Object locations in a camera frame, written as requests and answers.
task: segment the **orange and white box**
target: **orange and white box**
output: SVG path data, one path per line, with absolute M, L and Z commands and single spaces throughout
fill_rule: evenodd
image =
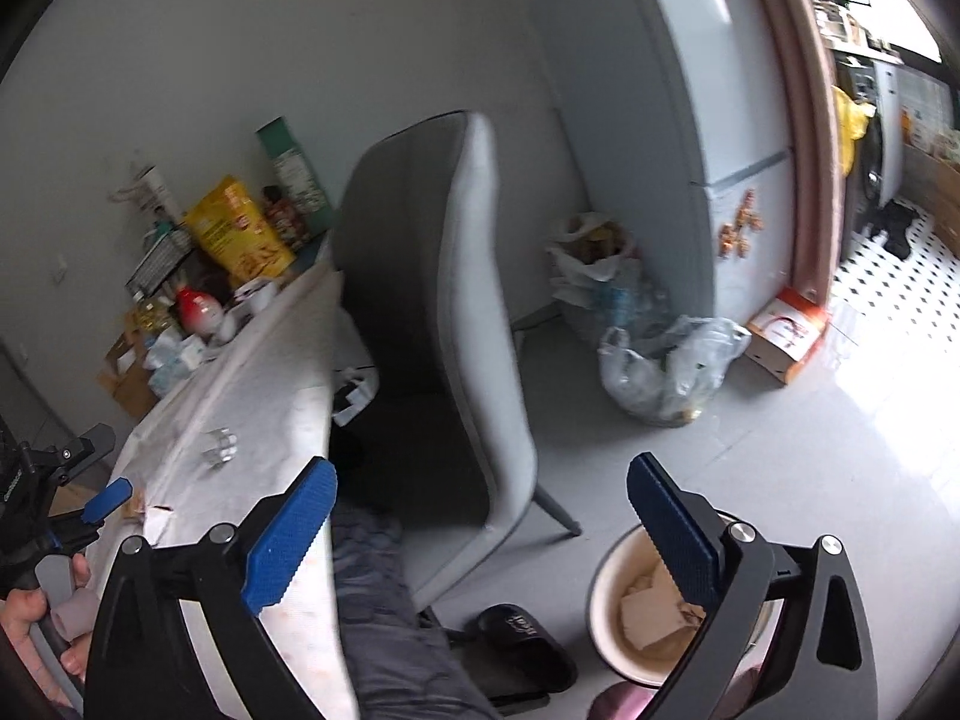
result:
M 784 289 L 747 324 L 754 336 L 747 356 L 790 384 L 822 346 L 829 324 L 826 309 Z

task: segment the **white tablecloth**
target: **white tablecloth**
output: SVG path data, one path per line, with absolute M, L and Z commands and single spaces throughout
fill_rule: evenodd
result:
M 146 491 L 149 506 L 174 515 L 157 546 L 198 541 L 219 522 L 239 523 L 256 502 L 282 493 L 315 455 L 328 449 L 331 375 L 342 277 L 314 266 L 224 353 L 163 399 L 124 445 L 113 478 Z M 237 435 L 235 459 L 209 467 L 200 452 L 206 431 Z M 89 551 L 100 594 L 116 551 L 142 533 L 116 512 Z M 198 604 L 184 603 L 194 648 L 225 714 L 250 717 L 219 658 Z M 307 552 L 283 601 L 260 621 L 294 676 L 328 720 L 358 717 L 344 667 L 326 524 Z

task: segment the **slipper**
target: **slipper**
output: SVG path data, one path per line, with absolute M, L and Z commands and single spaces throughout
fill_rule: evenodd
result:
M 534 617 L 513 604 L 498 604 L 476 620 L 480 635 L 538 688 L 563 693 L 577 680 L 577 666 Z

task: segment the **black and white tiled floor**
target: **black and white tiled floor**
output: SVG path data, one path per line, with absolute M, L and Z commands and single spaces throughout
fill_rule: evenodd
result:
M 858 248 L 833 281 L 834 299 L 869 320 L 890 322 L 911 336 L 960 347 L 960 260 L 933 234 L 933 215 L 912 203 L 920 218 L 907 232 L 905 262 L 883 250 L 886 234 L 856 236 Z

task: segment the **chair leg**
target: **chair leg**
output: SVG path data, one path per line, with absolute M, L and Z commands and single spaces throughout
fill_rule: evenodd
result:
M 541 488 L 539 484 L 536 485 L 534 490 L 534 503 L 537 504 L 541 509 L 549 514 L 550 517 L 553 517 L 560 525 L 563 525 L 569 533 L 570 536 L 582 536 L 584 529 L 580 527 L 579 522 L 577 522 L 573 517 L 570 517 L 570 513 L 557 501 L 553 496 L 548 493 L 544 488 Z

